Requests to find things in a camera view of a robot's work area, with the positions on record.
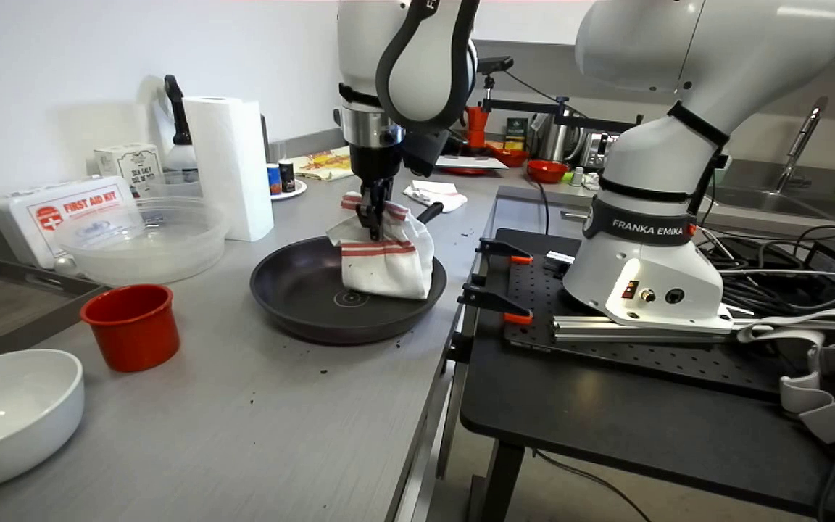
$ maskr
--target paper towel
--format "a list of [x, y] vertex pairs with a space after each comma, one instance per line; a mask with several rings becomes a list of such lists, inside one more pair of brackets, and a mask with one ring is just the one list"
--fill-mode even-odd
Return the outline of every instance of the paper towel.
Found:
[[230, 208], [225, 239], [259, 240], [273, 229], [260, 111], [243, 99], [185, 99], [202, 194]]

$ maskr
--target stainless steel counter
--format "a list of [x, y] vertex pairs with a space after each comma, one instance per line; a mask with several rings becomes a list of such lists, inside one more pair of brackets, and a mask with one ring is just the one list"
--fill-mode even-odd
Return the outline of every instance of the stainless steel counter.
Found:
[[0, 522], [392, 516], [498, 188], [494, 176], [452, 182], [470, 204], [428, 224], [447, 294], [399, 340], [308, 345], [273, 330], [252, 301], [250, 273], [266, 252], [344, 217], [339, 194], [356, 181], [314, 181], [305, 198], [276, 204], [263, 240], [230, 243], [214, 271], [175, 284], [183, 349], [165, 365], [114, 374], [83, 324], [40, 342], [81, 356], [86, 411], [56, 458], [0, 484]]

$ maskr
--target faucet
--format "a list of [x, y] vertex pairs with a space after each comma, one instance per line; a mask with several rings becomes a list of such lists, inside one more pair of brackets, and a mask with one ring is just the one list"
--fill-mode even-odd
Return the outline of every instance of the faucet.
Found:
[[792, 143], [792, 149], [788, 149], [788, 156], [786, 156], [786, 163], [782, 163], [782, 172], [771, 181], [768, 194], [782, 194], [788, 176], [792, 176], [795, 169], [797, 169], [797, 159], [800, 159], [807, 143], [815, 137], [815, 127], [817, 127], [817, 123], [820, 123], [820, 115], [823, 115], [823, 111], [827, 111], [827, 102], [830, 102], [830, 99], [820, 97], [820, 99], [815, 102], [815, 107], [807, 114], [807, 118], [800, 123], [797, 137], [795, 137], [795, 143]]

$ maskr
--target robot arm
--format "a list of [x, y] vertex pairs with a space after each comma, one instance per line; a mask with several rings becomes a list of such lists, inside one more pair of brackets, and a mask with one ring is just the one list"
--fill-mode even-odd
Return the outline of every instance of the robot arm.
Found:
[[339, 0], [339, 126], [370, 239], [382, 236], [399, 159], [428, 175], [470, 99], [476, 8], [478, 0]]
[[681, 102], [615, 143], [563, 287], [615, 321], [734, 330], [721, 278], [691, 243], [710, 163], [742, 118], [831, 60], [835, 0], [598, 0], [576, 66]]

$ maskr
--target white bowl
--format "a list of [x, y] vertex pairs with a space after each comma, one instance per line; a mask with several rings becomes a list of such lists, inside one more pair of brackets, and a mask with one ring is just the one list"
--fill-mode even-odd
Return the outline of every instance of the white bowl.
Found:
[[89, 215], [59, 229], [70, 265], [99, 284], [169, 284], [224, 256], [225, 215], [196, 198], [140, 200], [136, 211]]
[[56, 349], [0, 355], [0, 481], [60, 450], [83, 411], [81, 362]]

